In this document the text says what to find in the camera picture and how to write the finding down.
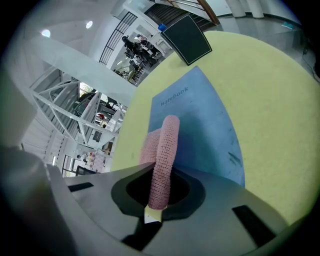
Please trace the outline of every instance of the yellow table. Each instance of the yellow table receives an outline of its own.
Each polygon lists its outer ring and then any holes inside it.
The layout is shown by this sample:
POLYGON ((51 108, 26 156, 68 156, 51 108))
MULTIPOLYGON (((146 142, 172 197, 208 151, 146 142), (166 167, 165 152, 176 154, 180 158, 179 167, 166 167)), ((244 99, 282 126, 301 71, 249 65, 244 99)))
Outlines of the yellow table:
POLYGON ((262 41, 220 31, 205 36, 211 53, 190 66, 173 53, 139 85, 111 169, 138 165, 152 98, 199 66, 232 120, 246 188, 291 224, 309 212, 319 187, 319 85, 298 63, 262 41))

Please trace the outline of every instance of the blue notebook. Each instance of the blue notebook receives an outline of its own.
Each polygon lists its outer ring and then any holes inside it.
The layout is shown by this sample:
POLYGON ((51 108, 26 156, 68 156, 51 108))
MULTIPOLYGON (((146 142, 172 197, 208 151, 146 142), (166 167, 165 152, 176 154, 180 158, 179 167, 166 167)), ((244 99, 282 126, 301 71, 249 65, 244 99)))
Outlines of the blue notebook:
POLYGON ((148 132, 161 128, 168 115, 180 119, 174 165, 213 173, 245 186, 235 129, 216 90, 199 67, 153 97, 148 132))

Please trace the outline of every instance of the pink knitted object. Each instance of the pink knitted object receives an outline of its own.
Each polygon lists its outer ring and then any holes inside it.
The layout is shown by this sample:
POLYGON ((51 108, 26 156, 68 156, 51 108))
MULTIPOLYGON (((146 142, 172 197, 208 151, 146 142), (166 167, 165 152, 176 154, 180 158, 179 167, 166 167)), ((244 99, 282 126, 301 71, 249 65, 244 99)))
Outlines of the pink knitted object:
POLYGON ((149 132, 141 149, 140 164, 155 162, 160 139, 161 128, 149 132))
POLYGON ((161 129, 147 135, 141 151, 140 163, 142 163, 141 161, 144 163, 155 161, 148 202, 151 209, 162 210, 168 205, 170 174, 177 152, 179 125, 178 117, 168 115, 164 119, 161 129))

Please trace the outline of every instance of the black slot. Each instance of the black slot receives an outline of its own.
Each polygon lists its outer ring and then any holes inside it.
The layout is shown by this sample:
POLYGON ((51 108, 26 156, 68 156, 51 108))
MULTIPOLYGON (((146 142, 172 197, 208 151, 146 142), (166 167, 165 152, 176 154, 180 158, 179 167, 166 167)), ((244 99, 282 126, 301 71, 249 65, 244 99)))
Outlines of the black slot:
POLYGON ((276 237, 248 206, 242 205, 232 208, 232 210, 258 247, 276 237))
POLYGON ((85 183, 80 183, 77 185, 70 185, 70 186, 68 186, 68 188, 69 188, 70 192, 75 192, 75 191, 91 188, 93 186, 94 185, 92 185, 90 182, 85 182, 85 183))

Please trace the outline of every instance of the stair step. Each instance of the stair step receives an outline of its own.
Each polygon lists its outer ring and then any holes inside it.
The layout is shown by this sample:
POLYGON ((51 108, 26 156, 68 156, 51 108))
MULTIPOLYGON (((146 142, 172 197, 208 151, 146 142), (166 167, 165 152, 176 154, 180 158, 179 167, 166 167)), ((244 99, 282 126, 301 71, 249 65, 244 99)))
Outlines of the stair step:
POLYGON ((181 8, 159 4, 154 4, 151 8, 149 8, 145 14, 150 17, 154 22, 158 25, 163 23, 167 27, 171 26, 185 15, 190 15, 190 17, 194 20, 197 26, 202 30, 206 30, 214 26, 209 20, 204 19, 201 16, 198 16, 192 12, 188 12, 181 8))

